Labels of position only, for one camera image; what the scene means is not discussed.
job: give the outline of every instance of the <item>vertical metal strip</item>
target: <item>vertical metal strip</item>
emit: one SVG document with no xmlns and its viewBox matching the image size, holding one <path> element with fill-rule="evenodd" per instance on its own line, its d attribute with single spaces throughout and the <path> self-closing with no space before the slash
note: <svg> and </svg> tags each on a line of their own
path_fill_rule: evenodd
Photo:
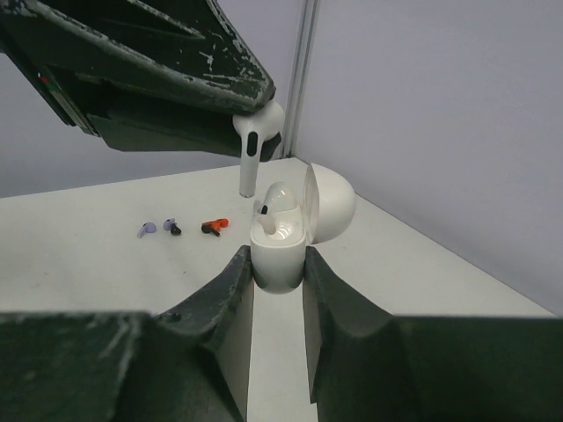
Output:
<svg viewBox="0 0 563 422">
<path fill-rule="evenodd" d="M 304 87 L 307 79 L 309 58 L 311 56 L 315 21 L 318 15 L 318 3 L 319 0 L 303 0 L 301 25 L 299 28 L 299 36 L 297 37 L 296 56 L 293 62 L 286 120 L 283 127 L 283 157 L 291 156 L 296 148 Z"/>
</svg>

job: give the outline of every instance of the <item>white plastic object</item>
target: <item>white plastic object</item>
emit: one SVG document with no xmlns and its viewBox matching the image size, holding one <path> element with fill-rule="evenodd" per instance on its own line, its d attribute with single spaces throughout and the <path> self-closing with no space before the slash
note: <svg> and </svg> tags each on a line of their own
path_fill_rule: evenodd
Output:
<svg viewBox="0 0 563 422">
<path fill-rule="evenodd" d="M 281 132 L 284 120 L 285 112 L 275 101 L 252 116 L 233 116 L 232 124 L 242 142 L 238 189 L 245 198 L 251 198 L 256 191 L 262 145 Z"/>
<path fill-rule="evenodd" d="M 266 215 L 260 214 L 263 205 Z M 257 207 L 250 230 L 252 272 L 260 288 L 284 294 L 301 284 L 307 245 L 334 239 L 350 225 L 355 192 L 340 174 L 310 164 L 301 204 L 288 185 L 277 182 L 262 206 Z"/>
</svg>

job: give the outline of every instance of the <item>tabletop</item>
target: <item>tabletop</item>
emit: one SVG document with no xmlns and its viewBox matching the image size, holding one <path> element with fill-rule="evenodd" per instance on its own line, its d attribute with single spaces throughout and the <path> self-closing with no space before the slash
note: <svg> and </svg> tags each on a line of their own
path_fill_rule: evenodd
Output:
<svg viewBox="0 0 563 422">
<path fill-rule="evenodd" d="M 303 186 L 306 164 L 260 165 L 257 198 L 275 181 Z M 238 166 L 0 200 L 0 311 L 148 310 L 181 302 L 249 244 L 254 199 Z M 163 231 L 175 218 L 182 236 Z M 202 222 L 228 218 L 221 237 Z M 145 222 L 157 233 L 136 237 Z M 332 269 L 394 314 L 546 317 L 547 310 L 357 199 L 341 236 L 317 245 Z M 248 420 L 316 421 L 309 403 L 301 291 L 254 301 Z"/>
</svg>

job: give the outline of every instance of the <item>lavender plastic piece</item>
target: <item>lavender plastic piece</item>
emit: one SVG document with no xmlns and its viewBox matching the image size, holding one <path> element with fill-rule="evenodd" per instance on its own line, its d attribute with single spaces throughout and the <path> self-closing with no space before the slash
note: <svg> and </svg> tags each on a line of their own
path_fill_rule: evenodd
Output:
<svg viewBox="0 0 563 422">
<path fill-rule="evenodd" d="M 145 233 L 154 233 L 157 231 L 157 226 L 154 222 L 146 222 L 137 233 L 137 237 L 141 238 Z"/>
<path fill-rule="evenodd" d="M 172 225 L 176 222 L 175 218 L 169 218 L 168 220 L 165 221 L 165 223 L 162 225 L 162 228 L 166 231 L 170 231 L 170 229 L 172 228 Z"/>
</svg>

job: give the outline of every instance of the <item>wall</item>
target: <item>wall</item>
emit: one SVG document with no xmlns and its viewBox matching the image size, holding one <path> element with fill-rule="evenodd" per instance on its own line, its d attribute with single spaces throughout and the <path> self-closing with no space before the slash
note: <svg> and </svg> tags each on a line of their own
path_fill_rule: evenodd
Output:
<svg viewBox="0 0 563 422">
<path fill-rule="evenodd" d="M 287 101 L 303 0 L 219 3 Z M 197 152 L 123 153 L 66 127 L 0 54 L 0 198 L 238 164 Z"/>
<path fill-rule="evenodd" d="M 296 154 L 563 314 L 562 46 L 560 0 L 321 0 Z"/>
</svg>

